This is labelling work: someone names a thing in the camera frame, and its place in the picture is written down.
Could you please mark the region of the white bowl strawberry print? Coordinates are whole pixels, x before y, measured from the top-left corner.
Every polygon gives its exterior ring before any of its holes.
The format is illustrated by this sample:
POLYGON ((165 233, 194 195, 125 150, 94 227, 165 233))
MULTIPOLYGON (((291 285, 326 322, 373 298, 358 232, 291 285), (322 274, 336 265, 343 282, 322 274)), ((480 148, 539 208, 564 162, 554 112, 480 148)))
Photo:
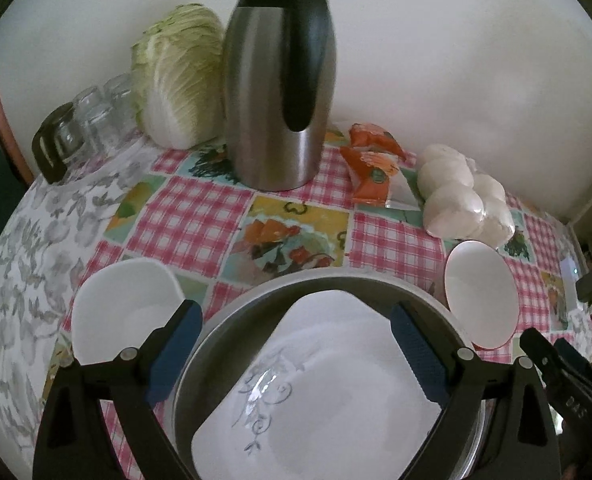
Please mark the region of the white bowl strawberry print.
POLYGON ((519 296, 509 266, 494 249, 477 240, 455 246, 443 271, 448 310, 473 344, 500 348, 512 338, 519 320, 519 296))

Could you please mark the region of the white square floral plate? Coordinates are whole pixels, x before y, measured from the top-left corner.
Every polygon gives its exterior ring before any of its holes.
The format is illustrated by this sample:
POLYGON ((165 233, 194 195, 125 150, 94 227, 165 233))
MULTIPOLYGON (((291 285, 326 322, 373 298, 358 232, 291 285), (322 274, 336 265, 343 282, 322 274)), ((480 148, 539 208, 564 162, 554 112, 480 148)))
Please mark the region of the white square floral plate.
POLYGON ((440 412, 387 318, 325 290, 288 309, 191 450, 203 479, 396 479, 440 412))

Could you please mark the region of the small white square dish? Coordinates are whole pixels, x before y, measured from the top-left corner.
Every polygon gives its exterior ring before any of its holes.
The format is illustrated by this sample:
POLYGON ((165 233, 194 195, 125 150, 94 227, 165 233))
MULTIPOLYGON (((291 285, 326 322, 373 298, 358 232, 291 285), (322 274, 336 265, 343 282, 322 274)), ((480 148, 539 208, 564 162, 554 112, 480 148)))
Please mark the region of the small white square dish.
POLYGON ((85 281, 72 307, 72 350, 83 365, 110 361, 139 348, 184 301, 179 282, 162 263, 135 258, 105 266, 85 281))

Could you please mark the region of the grey metal pan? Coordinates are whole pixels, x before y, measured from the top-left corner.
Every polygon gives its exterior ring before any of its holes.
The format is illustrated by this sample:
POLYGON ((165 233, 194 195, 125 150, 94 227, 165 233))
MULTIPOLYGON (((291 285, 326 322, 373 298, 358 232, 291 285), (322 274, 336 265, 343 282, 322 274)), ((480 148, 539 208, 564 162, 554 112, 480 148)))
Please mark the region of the grey metal pan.
POLYGON ((307 271, 258 286, 216 314, 189 358, 173 396, 167 427, 189 472, 195 432, 253 363, 288 309, 304 296, 325 290, 349 292, 389 321, 392 308, 407 302, 428 318, 436 332, 457 347, 469 337, 454 315, 422 289, 390 276, 353 270, 307 271))

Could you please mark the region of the grey floral tablecloth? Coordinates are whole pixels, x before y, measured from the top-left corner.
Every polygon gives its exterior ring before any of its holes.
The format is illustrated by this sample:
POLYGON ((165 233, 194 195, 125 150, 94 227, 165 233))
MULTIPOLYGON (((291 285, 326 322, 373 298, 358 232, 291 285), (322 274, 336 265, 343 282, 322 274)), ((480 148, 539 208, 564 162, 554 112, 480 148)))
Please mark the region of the grey floral tablecloth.
POLYGON ((105 240, 122 201, 160 155, 139 139, 90 174, 66 183, 38 178, 0 236, 0 459, 31 475, 43 390, 65 333, 72 299, 96 263, 119 259, 105 240))

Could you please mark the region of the bag of steamed buns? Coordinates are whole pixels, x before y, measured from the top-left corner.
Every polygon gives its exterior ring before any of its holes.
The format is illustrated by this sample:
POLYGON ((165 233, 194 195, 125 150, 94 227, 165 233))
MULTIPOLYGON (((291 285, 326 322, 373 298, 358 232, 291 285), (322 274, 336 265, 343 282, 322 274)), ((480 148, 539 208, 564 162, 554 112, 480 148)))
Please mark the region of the bag of steamed buns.
POLYGON ((469 157, 448 145, 431 144, 418 155, 416 170, 429 235, 478 240, 496 249, 515 234, 503 184, 478 171, 469 157))

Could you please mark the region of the orange snack packet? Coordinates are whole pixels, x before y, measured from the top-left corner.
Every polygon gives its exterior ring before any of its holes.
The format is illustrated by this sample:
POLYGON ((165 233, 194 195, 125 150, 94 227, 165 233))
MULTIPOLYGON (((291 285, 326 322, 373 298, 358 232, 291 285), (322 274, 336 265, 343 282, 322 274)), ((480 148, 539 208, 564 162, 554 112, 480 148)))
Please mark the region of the orange snack packet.
POLYGON ((402 162, 407 152, 385 128, 354 122, 348 146, 339 148, 353 186, 352 202, 371 207, 418 210, 419 203, 402 162))

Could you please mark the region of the glass jar black lid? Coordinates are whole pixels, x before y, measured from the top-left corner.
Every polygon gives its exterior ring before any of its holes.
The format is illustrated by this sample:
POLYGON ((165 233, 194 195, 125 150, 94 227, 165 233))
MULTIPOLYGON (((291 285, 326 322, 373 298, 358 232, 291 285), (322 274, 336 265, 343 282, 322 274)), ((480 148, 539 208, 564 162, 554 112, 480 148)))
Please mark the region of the glass jar black lid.
POLYGON ((75 120, 72 102, 62 104, 46 116, 31 142, 34 160, 49 184, 61 182, 83 150, 83 134, 75 120))

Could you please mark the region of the clear drinking glass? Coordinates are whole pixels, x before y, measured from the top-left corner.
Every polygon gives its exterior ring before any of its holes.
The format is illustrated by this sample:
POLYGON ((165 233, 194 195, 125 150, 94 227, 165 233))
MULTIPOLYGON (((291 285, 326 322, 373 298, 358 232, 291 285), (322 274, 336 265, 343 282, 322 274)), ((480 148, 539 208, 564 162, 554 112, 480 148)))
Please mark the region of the clear drinking glass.
POLYGON ((93 151, 113 155, 136 135, 136 112, 132 107, 132 82, 120 74, 103 87, 92 86, 74 99, 75 118, 93 151))

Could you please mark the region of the napa cabbage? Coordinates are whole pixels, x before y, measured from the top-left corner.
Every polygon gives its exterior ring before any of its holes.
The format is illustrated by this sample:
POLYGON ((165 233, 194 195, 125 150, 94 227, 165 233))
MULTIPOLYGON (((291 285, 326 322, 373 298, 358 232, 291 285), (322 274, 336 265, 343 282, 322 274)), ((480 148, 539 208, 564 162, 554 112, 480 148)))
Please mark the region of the napa cabbage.
POLYGON ((162 148, 189 150, 218 134, 223 26, 207 6, 177 6, 131 47, 136 125, 162 148))

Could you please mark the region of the steel thermos jug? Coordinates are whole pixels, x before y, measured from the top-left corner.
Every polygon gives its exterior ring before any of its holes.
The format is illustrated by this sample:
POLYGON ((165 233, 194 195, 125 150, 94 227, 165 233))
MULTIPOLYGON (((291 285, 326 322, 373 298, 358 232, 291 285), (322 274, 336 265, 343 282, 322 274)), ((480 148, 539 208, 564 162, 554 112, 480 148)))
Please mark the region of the steel thermos jug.
POLYGON ((249 188, 300 188, 319 171, 336 81, 327 0, 238 0, 222 53, 226 153, 249 188))

